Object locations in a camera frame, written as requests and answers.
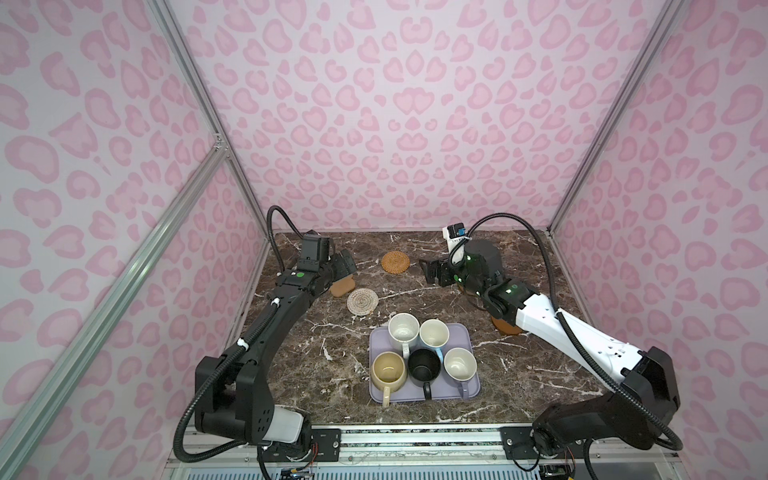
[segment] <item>black mounting plate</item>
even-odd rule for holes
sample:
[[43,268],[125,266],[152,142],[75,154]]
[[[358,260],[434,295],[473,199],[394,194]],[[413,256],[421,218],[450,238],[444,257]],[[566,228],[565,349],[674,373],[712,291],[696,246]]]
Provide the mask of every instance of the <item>black mounting plate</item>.
[[[535,460],[538,457],[538,453],[532,447],[531,427],[501,427],[499,432],[502,434],[502,447],[504,447],[507,460],[513,458],[515,460]],[[512,440],[512,445],[509,445],[507,440]],[[568,447],[575,458],[584,457],[581,445],[571,443]],[[555,458],[565,458],[565,454],[561,453]]]
[[[341,430],[340,429],[312,429],[312,442],[317,443],[317,458],[315,462],[338,462],[339,461],[339,447],[341,446]],[[307,456],[301,460],[302,463],[307,463],[310,457]],[[293,462],[290,458],[286,457],[285,453],[280,451],[278,444],[272,444],[264,452],[265,462]]]

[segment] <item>side wall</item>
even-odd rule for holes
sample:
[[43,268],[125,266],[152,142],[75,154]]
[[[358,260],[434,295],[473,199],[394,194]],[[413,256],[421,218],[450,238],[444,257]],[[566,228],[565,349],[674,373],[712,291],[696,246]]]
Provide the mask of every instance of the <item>side wall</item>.
[[141,0],[3,2],[0,45],[2,435],[213,138]]
[[664,2],[170,3],[261,205],[349,231],[547,225]]
[[222,165],[20,478],[157,478],[194,369],[224,348],[263,242]]
[[696,0],[555,239],[611,335],[674,358],[693,479],[768,468],[768,8]]

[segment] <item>mug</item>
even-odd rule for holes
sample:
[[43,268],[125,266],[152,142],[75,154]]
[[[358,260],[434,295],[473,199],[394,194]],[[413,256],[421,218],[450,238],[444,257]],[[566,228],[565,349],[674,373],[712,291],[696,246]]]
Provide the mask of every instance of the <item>mug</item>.
[[445,354],[443,365],[445,371],[458,386],[459,394],[464,400],[469,400],[468,382],[478,371],[475,356],[467,349],[456,347]]
[[417,349],[408,358],[411,381],[424,390],[424,400],[432,400],[430,382],[440,376],[440,358],[430,349]]
[[406,361],[394,352],[379,354],[371,365],[371,381],[384,392],[382,406],[389,406],[389,396],[406,384]]
[[438,319],[427,320],[422,323],[422,327],[419,329],[419,337],[422,339],[422,343],[424,346],[435,350],[437,356],[440,357],[440,362],[442,362],[442,347],[448,343],[450,336],[448,327]]
[[419,321],[410,313],[398,313],[389,319],[389,341],[402,358],[407,359],[411,349],[419,342]]

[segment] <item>back wall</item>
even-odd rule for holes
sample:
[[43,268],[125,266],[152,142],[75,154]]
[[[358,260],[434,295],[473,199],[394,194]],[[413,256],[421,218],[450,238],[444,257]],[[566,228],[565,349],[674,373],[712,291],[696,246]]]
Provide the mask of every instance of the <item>back wall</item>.
[[547,225],[661,0],[171,0],[261,205]]

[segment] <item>purple tray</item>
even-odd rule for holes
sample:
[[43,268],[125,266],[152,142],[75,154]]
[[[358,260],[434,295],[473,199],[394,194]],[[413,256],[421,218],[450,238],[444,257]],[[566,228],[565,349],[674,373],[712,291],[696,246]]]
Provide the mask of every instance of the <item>purple tray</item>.
[[[472,352],[472,342],[469,340],[469,331],[467,330],[467,327],[463,326],[461,323],[446,323],[446,326],[448,327],[451,336],[448,343],[442,347],[442,354],[445,355],[450,349],[457,346],[461,346]],[[392,344],[389,343],[389,331],[387,330],[387,327],[380,326],[371,331],[368,367],[370,368],[373,365],[373,360],[380,353],[384,352],[397,352],[397,350],[395,350],[392,347]],[[368,381],[368,384],[371,398],[378,403],[383,402],[384,392],[377,389],[370,380]],[[458,386],[456,386],[445,369],[441,369],[440,376],[432,382],[431,387],[432,400],[461,398],[458,393]],[[477,396],[478,393],[480,393],[480,378],[475,375],[469,380],[469,398]],[[418,402],[423,400],[424,390],[422,387],[414,385],[410,379],[406,380],[406,384],[389,397],[390,402]]]

